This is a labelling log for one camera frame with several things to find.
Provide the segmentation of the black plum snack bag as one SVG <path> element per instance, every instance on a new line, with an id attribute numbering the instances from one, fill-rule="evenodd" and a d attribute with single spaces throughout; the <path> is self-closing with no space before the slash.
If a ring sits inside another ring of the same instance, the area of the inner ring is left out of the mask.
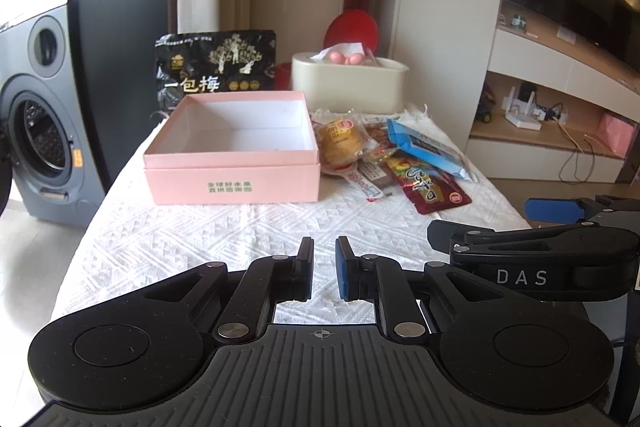
<path id="1" fill-rule="evenodd" d="M 276 51 L 272 30 L 164 35 L 154 46 L 158 108 L 170 114 L 192 94 L 272 90 Z"/>

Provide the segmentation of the white woven tablecloth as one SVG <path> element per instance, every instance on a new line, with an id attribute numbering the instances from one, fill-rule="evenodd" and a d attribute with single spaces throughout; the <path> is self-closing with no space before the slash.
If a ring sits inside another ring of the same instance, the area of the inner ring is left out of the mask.
<path id="1" fill-rule="evenodd" d="M 278 306 L 280 323 L 366 323 L 369 303 L 338 295 L 334 243 L 345 236 L 358 255 L 378 254 L 403 268 L 446 261 L 427 242 L 422 216 L 399 190 L 367 202 L 343 180 L 325 176 L 319 202 L 278 205 L 159 206 L 137 150 L 91 221 L 58 290 L 52 317 L 88 308 L 209 261 L 232 271 L 270 255 L 294 255 L 314 239 L 314 287 L 306 303 Z"/>

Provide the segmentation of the round bread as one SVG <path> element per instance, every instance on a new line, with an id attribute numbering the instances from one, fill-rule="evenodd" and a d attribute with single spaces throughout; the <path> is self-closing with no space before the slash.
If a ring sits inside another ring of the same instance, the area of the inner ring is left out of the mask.
<path id="1" fill-rule="evenodd" d="M 367 152 L 369 141 L 363 130 L 352 118 L 338 117 L 320 124 L 314 121 L 321 171 L 338 176 L 354 169 L 358 160 Z"/>

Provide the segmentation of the clear dark snack packet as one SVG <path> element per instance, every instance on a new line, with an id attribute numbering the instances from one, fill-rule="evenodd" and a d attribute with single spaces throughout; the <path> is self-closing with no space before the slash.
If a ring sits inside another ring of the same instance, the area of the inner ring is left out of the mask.
<path id="1" fill-rule="evenodd" d="M 386 165 L 372 164 L 372 162 L 360 160 L 358 162 L 358 170 L 367 180 L 379 188 L 385 196 L 398 194 L 398 182 Z"/>

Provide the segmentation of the cream tissue box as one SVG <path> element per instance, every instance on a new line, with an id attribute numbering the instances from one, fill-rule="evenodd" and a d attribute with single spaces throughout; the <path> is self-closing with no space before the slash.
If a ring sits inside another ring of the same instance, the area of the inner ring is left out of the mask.
<path id="1" fill-rule="evenodd" d="M 311 53 L 292 57 L 291 87 L 302 92 L 311 112 L 390 115 L 405 105 L 406 65 L 377 57 L 373 65 L 338 65 L 314 61 Z"/>

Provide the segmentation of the pink cardboard box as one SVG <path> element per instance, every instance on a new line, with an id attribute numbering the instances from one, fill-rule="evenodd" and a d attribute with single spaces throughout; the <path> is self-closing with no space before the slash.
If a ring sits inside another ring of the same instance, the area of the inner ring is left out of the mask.
<path id="1" fill-rule="evenodd" d="M 157 205 L 315 202 L 320 154 L 297 91 L 187 95 L 143 154 Z"/>

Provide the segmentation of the pink balls on tissue box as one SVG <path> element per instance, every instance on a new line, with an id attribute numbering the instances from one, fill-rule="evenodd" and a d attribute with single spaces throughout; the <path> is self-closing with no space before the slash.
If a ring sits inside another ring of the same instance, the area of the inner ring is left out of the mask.
<path id="1" fill-rule="evenodd" d="M 342 52 L 332 51 L 329 53 L 329 60 L 333 64 L 360 65 L 364 61 L 364 55 L 362 53 L 346 55 Z"/>

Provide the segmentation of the white router on shelf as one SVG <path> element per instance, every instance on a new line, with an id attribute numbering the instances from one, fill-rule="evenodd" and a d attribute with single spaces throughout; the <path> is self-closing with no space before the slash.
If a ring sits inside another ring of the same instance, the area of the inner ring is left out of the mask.
<path id="1" fill-rule="evenodd" d="M 506 96 L 501 105 L 504 118 L 510 122 L 512 126 L 523 130 L 539 131 L 541 129 L 541 121 L 534 115 L 535 112 L 536 92 L 529 93 L 526 101 L 520 100 L 512 87 L 508 96 Z"/>

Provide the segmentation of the grey washing machine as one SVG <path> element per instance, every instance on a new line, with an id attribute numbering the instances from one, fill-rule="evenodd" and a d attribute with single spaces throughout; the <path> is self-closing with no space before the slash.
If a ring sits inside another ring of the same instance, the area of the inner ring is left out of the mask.
<path id="1" fill-rule="evenodd" d="M 1 207 L 16 187 L 39 220 L 85 227 L 105 197 L 81 89 L 77 0 L 1 33 Z"/>

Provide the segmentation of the pink bag on shelf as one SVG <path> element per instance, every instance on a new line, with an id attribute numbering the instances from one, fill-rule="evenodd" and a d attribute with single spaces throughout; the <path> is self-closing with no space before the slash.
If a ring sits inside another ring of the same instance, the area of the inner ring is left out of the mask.
<path id="1" fill-rule="evenodd" d="M 634 122 L 615 114 L 603 113 L 597 137 L 612 150 L 615 156 L 625 158 L 634 137 L 634 130 L 636 130 Z"/>

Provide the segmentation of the white tv shelf unit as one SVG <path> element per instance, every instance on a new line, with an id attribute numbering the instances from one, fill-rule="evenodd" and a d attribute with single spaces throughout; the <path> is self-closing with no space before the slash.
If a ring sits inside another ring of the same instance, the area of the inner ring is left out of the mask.
<path id="1" fill-rule="evenodd" d="M 639 121 L 639 76 L 581 38 L 558 38 L 555 24 L 531 34 L 498 26 L 484 87 L 495 103 L 473 122 L 464 153 L 488 178 L 615 182 L 624 159 L 598 137 L 603 113 Z M 536 92 L 539 131 L 512 126 L 501 109 L 515 88 Z"/>

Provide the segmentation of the dark red snack bag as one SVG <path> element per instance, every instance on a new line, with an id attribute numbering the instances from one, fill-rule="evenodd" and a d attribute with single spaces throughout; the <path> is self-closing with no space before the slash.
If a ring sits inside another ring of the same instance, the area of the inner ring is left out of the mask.
<path id="1" fill-rule="evenodd" d="M 420 215 L 470 205 L 472 198 L 451 174 L 405 154 L 387 158 L 385 165 Z"/>

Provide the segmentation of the blue seaweed snack pack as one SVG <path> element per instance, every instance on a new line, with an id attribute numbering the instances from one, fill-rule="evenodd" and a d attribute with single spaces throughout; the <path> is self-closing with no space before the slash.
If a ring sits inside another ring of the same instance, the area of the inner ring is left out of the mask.
<path id="1" fill-rule="evenodd" d="M 477 176 L 466 165 L 462 155 L 425 134 L 413 130 L 396 120 L 387 121 L 387 136 L 404 153 L 445 171 L 457 179 L 477 182 Z"/>

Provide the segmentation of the red spicy strip packet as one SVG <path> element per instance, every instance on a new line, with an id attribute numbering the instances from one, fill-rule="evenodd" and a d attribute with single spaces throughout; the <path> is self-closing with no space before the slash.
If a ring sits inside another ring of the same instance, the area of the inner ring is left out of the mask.
<path id="1" fill-rule="evenodd" d="M 370 161 L 382 161 L 396 153 L 397 146 L 390 142 L 386 122 L 369 122 L 364 125 L 364 130 L 375 142 L 375 146 L 367 153 Z"/>

